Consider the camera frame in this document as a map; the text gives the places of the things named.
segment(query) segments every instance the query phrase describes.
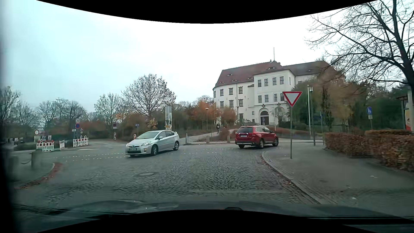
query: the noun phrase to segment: yield sign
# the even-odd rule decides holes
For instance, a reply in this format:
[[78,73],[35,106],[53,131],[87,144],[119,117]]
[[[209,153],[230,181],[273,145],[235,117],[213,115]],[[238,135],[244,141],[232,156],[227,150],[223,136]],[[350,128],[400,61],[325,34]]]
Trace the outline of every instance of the yield sign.
[[282,92],[291,107],[298,101],[302,92]]

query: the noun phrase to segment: white barrier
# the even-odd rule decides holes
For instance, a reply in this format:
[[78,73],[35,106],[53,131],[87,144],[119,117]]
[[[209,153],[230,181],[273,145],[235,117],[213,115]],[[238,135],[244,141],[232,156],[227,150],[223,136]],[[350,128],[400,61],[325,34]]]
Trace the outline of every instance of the white barrier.
[[59,149],[62,150],[63,148],[65,148],[65,140],[59,141]]
[[38,142],[36,143],[36,149],[42,149],[43,152],[54,151],[55,142]]
[[73,147],[86,145],[89,145],[89,138],[87,138],[86,136],[84,138],[73,139]]

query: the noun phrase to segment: stone bollard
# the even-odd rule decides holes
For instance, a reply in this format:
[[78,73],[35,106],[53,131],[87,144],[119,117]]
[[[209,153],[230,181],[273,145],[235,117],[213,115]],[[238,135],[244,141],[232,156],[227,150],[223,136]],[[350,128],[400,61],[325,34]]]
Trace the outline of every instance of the stone bollard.
[[20,159],[17,155],[10,155],[7,158],[7,173],[12,181],[19,180]]
[[42,164],[42,149],[36,149],[31,153],[31,169],[37,170],[40,169]]

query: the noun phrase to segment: car wheel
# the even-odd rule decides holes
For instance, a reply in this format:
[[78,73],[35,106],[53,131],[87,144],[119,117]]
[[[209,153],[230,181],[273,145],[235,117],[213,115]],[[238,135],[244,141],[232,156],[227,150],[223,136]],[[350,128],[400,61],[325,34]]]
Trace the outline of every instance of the car wheel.
[[178,150],[179,146],[180,146],[180,144],[176,141],[176,143],[174,144],[174,150]]
[[154,156],[158,153],[158,146],[157,145],[153,145],[151,148],[151,155]]
[[279,145],[279,139],[275,138],[274,143],[272,143],[273,146]]
[[263,139],[260,139],[259,149],[263,149],[264,147],[265,147],[265,141],[263,141]]

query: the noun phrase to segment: red tile roof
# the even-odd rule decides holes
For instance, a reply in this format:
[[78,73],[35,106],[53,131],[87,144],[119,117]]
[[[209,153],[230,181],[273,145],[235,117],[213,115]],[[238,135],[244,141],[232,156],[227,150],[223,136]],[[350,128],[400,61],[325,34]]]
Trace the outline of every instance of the red tile roof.
[[326,61],[314,61],[289,66],[281,66],[280,62],[273,61],[249,66],[240,66],[222,70],[215,87],[234,83],[252,82],[254,75],[282,70],[290,70],[295,76],[317,74],[326,67],[329,67],[329,64]]

